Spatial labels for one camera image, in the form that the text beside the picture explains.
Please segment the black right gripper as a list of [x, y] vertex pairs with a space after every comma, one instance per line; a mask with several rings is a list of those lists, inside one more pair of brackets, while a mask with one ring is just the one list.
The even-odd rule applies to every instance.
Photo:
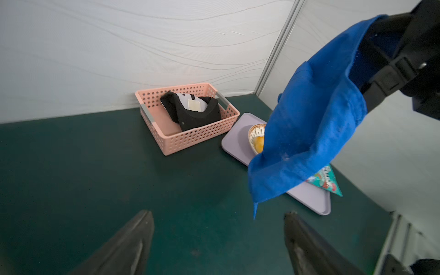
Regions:
[[364, 43], [400, 45], [400, 55], [386, 61], [378, 53], [360, 51], [369, 70], [383, 67], [360, 91], [367, 112], [396, 91], [412, 98], [412, 108], [440, 119], [440, 2], [421, 1], [411, 13], [381, 16], [364, 35]]

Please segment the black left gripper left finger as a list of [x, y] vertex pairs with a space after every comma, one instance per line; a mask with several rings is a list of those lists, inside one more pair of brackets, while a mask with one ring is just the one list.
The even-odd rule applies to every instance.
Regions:
[[154, 218], [142, 210], [71, 275], [142, 275], [154, 234]]

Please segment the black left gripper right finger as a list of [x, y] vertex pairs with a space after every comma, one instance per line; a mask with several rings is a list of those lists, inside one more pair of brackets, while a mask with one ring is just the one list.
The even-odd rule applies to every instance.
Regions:
[[297, 212], [284, 214], [284, 241], [296, 275], [361, 275]]

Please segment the blue baseball cap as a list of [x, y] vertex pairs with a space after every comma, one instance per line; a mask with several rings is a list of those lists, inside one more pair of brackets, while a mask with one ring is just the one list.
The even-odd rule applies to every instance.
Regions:
[[369, 70], [360, 51], [386, 61], [399, 56], [398, 45], [364, 43], [370, 25], [359, 22], [301, 64], [265, 127], [262, 153], [248, 167], [254, 206], [305, 182], [328, 165], [368, 114], [362, 85], [383, 65]]

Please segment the black baseball cap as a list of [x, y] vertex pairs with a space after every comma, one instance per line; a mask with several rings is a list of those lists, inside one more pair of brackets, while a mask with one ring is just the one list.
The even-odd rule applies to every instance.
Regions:
[[212, 97], [168, 91], [160, 98], [160, 102], [171, 120], [178, 124], [183, 132], [221, 120], [218, 100]]

